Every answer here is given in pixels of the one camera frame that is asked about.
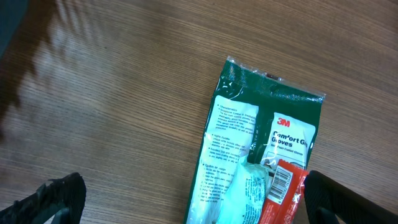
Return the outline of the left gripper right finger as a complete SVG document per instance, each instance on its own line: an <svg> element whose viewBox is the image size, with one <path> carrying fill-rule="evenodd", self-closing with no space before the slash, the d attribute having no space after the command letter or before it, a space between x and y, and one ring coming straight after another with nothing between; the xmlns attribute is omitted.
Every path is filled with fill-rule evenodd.
<svg viewBox="0 0 398 224"><path fill-rule="evenodd" d="M397 223L397 215L360 196L322 173L312 170L304 181L310 224Z"/></svg>

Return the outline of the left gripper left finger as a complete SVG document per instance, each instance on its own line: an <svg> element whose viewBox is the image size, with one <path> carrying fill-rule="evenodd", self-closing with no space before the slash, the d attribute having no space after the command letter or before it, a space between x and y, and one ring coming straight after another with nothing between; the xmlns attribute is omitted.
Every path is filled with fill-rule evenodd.
<svg viewBox="0 0 398 224"><path fill-rule="evenodd" d="M41 224L52 219L52 223L79 224L85 199L85 181L74 172L42 184L34 194L1 210L1 223Z"/></svg>

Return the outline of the red snack stick wrapper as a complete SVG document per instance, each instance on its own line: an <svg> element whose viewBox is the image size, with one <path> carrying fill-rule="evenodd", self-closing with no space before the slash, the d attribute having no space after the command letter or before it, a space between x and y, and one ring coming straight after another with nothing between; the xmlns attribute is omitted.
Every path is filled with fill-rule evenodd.
<svg viewBox="0 0 398 224"><path fill-rule="evenodd" d="M308 172L280 160L258 224L291 224L304 196Z"/></svg>

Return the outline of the mint green sachet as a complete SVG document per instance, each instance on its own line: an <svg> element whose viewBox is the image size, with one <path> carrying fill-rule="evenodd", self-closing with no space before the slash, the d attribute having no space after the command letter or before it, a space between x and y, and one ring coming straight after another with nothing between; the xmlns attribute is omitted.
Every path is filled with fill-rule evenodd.
<svg viewBox="0 0 398 224"><path fill-rule="evenodd" d="M248 162L248 157L238 161L230 186L221 198L220 213L215 223L257 224L266 199L269 169Z"/></svg>

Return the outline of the green 3M gloves package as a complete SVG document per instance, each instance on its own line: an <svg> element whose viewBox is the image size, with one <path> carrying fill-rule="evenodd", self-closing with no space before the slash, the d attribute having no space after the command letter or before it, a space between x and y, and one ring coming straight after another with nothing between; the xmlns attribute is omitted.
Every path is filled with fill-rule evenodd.
<svg viewBox="0 0 398 224"><path fill-rule="evenodd" d="M280 160L306 169L325 94L228 57L213 92L185 223L215 221L238 160L271 169Z"/></svg>

